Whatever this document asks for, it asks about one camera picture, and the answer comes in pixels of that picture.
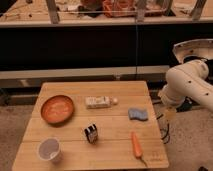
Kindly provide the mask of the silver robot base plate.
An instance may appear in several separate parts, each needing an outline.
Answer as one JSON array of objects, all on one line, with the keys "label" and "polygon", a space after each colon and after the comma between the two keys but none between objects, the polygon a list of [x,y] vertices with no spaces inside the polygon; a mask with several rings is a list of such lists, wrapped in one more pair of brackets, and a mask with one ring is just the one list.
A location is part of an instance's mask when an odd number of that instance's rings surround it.
[{"label": "silver robot base plate", "polygon": [[191,56],[213,60],[213,38],[193,39],[177,43],[173,46],[173,54],[179,63]]}]

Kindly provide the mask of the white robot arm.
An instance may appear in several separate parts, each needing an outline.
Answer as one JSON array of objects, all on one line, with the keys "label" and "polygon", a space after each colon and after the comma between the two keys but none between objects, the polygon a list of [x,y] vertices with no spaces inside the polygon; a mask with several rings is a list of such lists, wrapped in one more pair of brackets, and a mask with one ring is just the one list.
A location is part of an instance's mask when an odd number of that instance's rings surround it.
[{"label": "white robot arm", "polygon": [[202,60],[192,60],[170,68],[166,72],[167,84],[159,91],[164,105],[165,119],[170,122],[186,97],[213,112],[213,85],[205,81],[208,65]]}]

